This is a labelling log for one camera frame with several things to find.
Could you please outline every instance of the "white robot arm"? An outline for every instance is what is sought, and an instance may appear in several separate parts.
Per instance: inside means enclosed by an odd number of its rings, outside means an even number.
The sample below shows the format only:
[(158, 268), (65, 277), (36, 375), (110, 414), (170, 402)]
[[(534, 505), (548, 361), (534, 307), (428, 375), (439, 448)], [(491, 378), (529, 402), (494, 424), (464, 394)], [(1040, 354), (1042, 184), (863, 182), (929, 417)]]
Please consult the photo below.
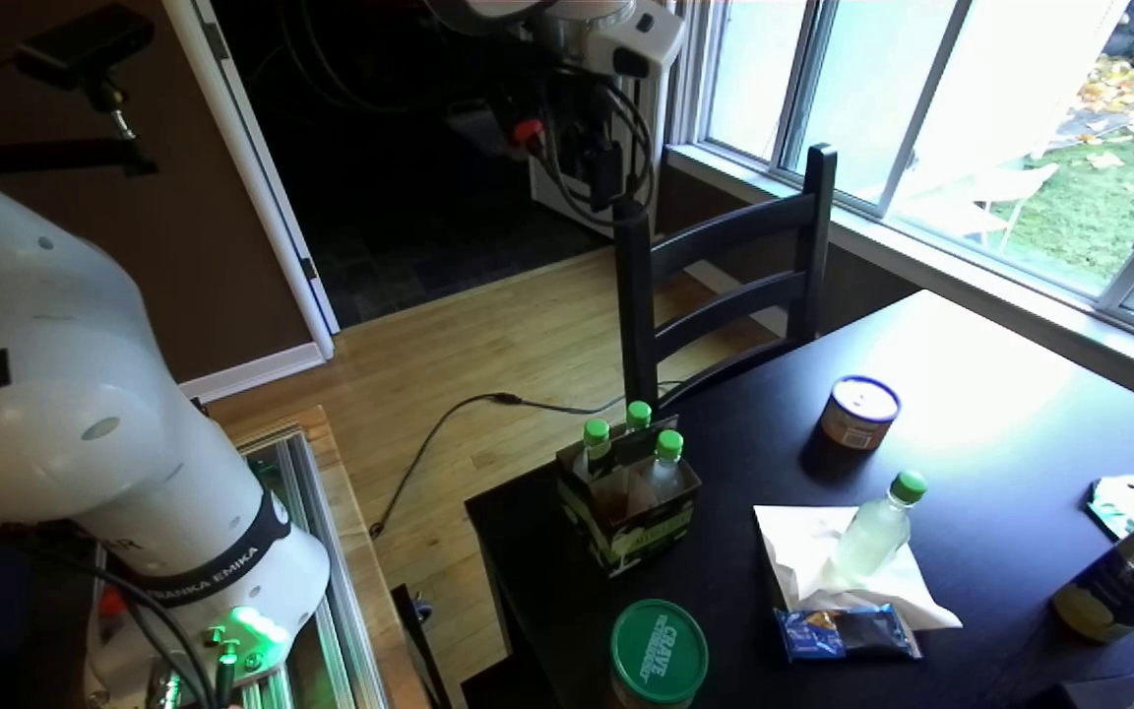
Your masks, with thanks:
[[(84, 525), (242, 679), (288, 658), (330, 575), (170, 378), (134, 281), (0, 194), (0, 525), (40, 521)], [(143, 706), (153, 662), (134, 622), (92, 622), (86, 697)]]

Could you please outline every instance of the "green light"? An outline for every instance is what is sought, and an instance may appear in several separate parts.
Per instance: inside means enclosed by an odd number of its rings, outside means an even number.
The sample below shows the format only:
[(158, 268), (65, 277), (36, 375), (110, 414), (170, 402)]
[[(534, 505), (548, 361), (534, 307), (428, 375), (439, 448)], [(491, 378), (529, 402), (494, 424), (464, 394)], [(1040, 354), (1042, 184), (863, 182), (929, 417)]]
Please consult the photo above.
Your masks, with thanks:
[(262, 620), (256, 607), (231, 607), (215, 628), (210, 628), (210, 638), (235, 655), (235, 668), (256, 675), (266, 666), (288, 662), (291, 635)]

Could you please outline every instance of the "door frame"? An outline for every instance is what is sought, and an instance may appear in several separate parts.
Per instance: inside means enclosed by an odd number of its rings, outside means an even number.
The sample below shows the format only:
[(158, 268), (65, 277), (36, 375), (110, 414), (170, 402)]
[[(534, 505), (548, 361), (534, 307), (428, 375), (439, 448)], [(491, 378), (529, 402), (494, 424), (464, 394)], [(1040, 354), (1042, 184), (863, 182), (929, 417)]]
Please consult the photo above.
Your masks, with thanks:
[(227, 394), (321, 365), (326, 360), (334, 360), (338, 318), (334, 318), (330, 297), (321, 286), (321, 277), (309, 261), (309, 248), (300, 234), (291, 197), (288, 197), (278, 171), (270, 160), (270, 151), (258, 134), (253, 98), (242, 89), (235, 58), (219, 37), (214, 3), (210, 0), (161, 0), (161, 8), (178, 31), (178, 43), (187, 58), (187, 72), (193, 72), (204, 101), (210, 101), (215, 134), (219, 134), (219, 143), (223, 143), (223, 151), (227, 151), (227, 158), (242, 182), (242, 194), (256, 207), (256, 221), (258, 221), (274, 261), (278, 261), (278, 270), (284, 270), (291, 301), (304, 315), (304, 326), (309, 333), (309, 341), (304, 341), (304, 348), (288, 348), (278, 354), (262, 354), (262, 360), (253, 360), (253, 361), (240, 361), (240, 365), (185, 381), (185, 389), (193, 399), (214, 402), (214, 399), (227, 399)]

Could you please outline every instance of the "chair back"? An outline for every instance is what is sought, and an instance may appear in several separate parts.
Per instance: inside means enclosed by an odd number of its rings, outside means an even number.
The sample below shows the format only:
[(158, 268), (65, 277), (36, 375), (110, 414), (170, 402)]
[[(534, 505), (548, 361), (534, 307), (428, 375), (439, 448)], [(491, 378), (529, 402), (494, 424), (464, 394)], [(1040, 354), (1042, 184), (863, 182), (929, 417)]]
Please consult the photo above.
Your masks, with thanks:
[[(727, 375), (739, 375), (782, 352), (796, 352), (819, 333), (819, 286), (828, 270), (834, 171), (837, 152), (832, 147), (812, 147), (800, 194), (739, 206), (731, 213), (719, 213), (661, 242), (653, 242), (649, 213), (640, 213), (640, 206), (627, 201), (614, 207), (619, 339), (622, 339), (622, 381), (631, 402), (640, 399), (659, 410), (678, 410), (685, 394), (719, 381)], [(792, 242), (796, 243), (792, 263), (752, 277), (672, 318), (653, 323), (653, 297), (669, 277), (685, 270), (698, 261), (712, 261), (727, 248), (762, 242), (771, 243)], [(782, 339), (727, 354), (669, 389), (659, 381), (661, 360), (762, 307), (787, 311)]]

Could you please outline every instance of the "window sill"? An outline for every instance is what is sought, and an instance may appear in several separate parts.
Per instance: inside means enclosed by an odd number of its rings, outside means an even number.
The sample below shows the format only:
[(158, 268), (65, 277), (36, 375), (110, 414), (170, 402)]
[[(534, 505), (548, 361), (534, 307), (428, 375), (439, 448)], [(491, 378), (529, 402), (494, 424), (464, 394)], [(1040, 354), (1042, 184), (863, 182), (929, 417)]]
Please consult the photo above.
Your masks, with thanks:
[[(672, 147), (664, 160), (698, 182), (708, 182), (739, 201), (792, 194), (774, 182), (762, 182), (708, 151), (698, 147)], [(1082, 307), (1072, 307), (1064, 301), (1051, 301), (1029, 282), (1017, 282), (998, 270), (989, 270), (963, 256), (951, 256), (943, 248), (933, 248), (924, 242), (912, 242), (907, 234), (893, 234), (888, 224), (875, 224), (863, 217), (851, 217), (834, 207), (832, 243), (896, 277), (912, 286), (929, 286), (959, 307), (971, 307), (1042, 348), (1051, 348), (1064, 360), (1082, 361), (1085, 372), (1098, 372), (1113, 378), (1118, 387), (1134, 389), (1134, 333), (1094, 318)]]

